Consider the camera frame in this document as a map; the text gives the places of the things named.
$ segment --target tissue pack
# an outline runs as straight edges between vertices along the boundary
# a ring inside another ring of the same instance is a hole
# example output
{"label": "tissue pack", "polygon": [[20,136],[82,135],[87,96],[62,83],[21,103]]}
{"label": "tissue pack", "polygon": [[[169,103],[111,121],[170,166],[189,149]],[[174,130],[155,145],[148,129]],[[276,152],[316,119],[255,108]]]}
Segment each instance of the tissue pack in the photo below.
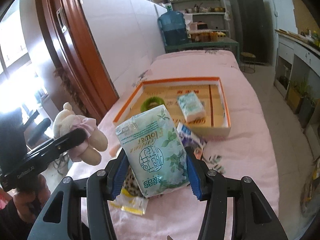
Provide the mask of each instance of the tissue pack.
{"label": "tissue pack", "polygon": [[178,97],[178,104],[187,122],[205,117],[205,110],[194,92]]}
{"label": "tissue pack", "polygon": [[124,121],[116,128],[116,136],[145,197],[189,183],[187,153],[164,105]]}

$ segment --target blue water bottle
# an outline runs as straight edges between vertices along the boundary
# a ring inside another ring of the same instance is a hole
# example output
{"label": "blue water bottle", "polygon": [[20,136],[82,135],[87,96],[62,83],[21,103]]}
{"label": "blue water bottle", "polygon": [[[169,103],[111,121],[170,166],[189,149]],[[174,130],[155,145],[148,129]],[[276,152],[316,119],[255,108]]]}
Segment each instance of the blue water bottle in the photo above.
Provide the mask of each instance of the blue water bottle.
{"label": "blue water bottle", "polygon": [[177,11],[168,11],[158,18],[158,25],[165,46],[188,43],[186,23],[183,14]]}

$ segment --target door frame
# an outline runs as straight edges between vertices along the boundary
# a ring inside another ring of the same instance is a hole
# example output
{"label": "door frame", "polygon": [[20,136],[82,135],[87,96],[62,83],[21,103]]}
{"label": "door frame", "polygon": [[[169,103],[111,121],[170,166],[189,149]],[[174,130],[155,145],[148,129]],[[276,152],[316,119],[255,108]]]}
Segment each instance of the door frame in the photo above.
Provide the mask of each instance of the door frame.
{"label": "door frame", "polygon": [[[62,12],[58,19],[57,11]],[[80,0],[36,0],[45,43],[67,91],[99,123],[119,96],[101,60]],[[66,29],[61,29],[61,19]]]}

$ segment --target refrigerator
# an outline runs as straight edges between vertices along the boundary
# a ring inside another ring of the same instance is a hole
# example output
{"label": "refrigerator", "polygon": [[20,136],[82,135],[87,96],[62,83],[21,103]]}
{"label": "refrigerator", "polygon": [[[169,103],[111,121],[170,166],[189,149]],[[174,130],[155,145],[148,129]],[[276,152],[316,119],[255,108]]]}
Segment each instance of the refrigerator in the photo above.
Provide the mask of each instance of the refrigerator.
{"label": "refrigerator", "polygon": [[256,56],[257,63],[268,60],[268,27],[263,0],[230,0],[240,52]]}

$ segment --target bed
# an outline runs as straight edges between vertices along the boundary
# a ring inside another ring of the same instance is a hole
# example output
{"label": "bed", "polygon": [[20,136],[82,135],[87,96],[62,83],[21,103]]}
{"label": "bed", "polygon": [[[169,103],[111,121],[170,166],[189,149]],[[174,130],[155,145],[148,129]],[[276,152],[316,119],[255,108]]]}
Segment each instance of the bed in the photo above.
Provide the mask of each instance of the bed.
{"label": "bed", "polygon": [[[231,118],[231,131],[227,138],[208,142],[204,157],[219,154],[225,177],[241,179],[250,176],[258,185],[278,215],[278,170],[270,133],[261,105],[251,85],[240,71],[235,57],[229,51],[182,51],[159,56],[151,65],[148,80],[175,77],[219,76],[224,87]],[[130,91],[122,96],[106,114],[99,129],[108,138],[109,146],[102,153],[98,166],[74,163],[68,175],[73,179],[90,176],[105,168],[119,149],[112,121],[123,106]],[[88,224],[86,199],[82,199],[82,220]],[[132,215],[109,205],[118,239],[197,239],[206,202],[199,202],[191,187],[150,198],[146,214]],[[232,199],[228,199],[225,239],[232,230]]]}

